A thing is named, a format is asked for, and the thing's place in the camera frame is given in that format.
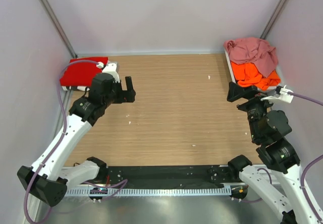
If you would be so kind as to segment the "pink t shirt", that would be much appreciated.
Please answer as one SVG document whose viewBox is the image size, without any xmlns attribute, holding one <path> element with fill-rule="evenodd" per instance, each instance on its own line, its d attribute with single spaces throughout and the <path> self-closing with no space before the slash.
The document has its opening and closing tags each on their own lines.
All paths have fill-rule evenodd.
<svg viewBox="0 0 323 224">
<path fill-rule="evenodd" d="M 239 65 L 253 63 L 264 77 L 268 77 L 278 65 L 276 48 L 264 39 L 248 37 L 227 40 L 224 48 L 231 61 Z"/>
</svg>

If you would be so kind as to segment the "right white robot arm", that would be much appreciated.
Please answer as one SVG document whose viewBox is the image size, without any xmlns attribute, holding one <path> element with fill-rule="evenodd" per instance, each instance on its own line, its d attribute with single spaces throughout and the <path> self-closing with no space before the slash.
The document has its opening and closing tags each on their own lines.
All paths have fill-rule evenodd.
<svg viewBox="0 0 323 224">
<path fill-rule="evenodd" d="M 275 102 L 291 103 L 294 97 L 322 105 L 321 101 L 281 86 L 261 92 L 255 86 L 241 87 L 230 82 L 227 95 L 228 102 L 241 98 L 247 100 L 237 105 L 237 109 L 247 113 L 251 140 L 258 146 L 258 156 L 276 177 L 284 193 L 260 176 L 256 167 L 243 155 L 233 158 L 228 166 L 234 177 L 251 187 L 281 223 L 322 223 L 322 208 L 305 179 L 308 170 L 322 160 L 322 156 L 302 167 L 296 150 L 285 138 L 292 131 L 286 114 L 282 110 L 271 109 Z"/>
</svg>

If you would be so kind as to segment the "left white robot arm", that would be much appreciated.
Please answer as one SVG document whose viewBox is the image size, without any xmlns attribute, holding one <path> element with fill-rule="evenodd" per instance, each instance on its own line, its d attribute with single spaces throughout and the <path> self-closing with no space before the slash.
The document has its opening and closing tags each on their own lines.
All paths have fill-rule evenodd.
<svg viewBox="0 0 323 224">
<path fill-rule="evenodd" d="M 54 207 L 75 186 L 105 178 L 107 164 L 96 157 L 89 157 L 68 170 L 63 166 L 78 142 L 111 104 L 135 101 L 132 78 L 126 77 L 125 82 L 127 88 L 124 90 L 111 73 L 99 73 L 92 79 L 88 91 L 72 104 L 62 129 L 45 152 L 32 166 L 19 168 L 17 176 L 26 194 Z"/>
</svg>

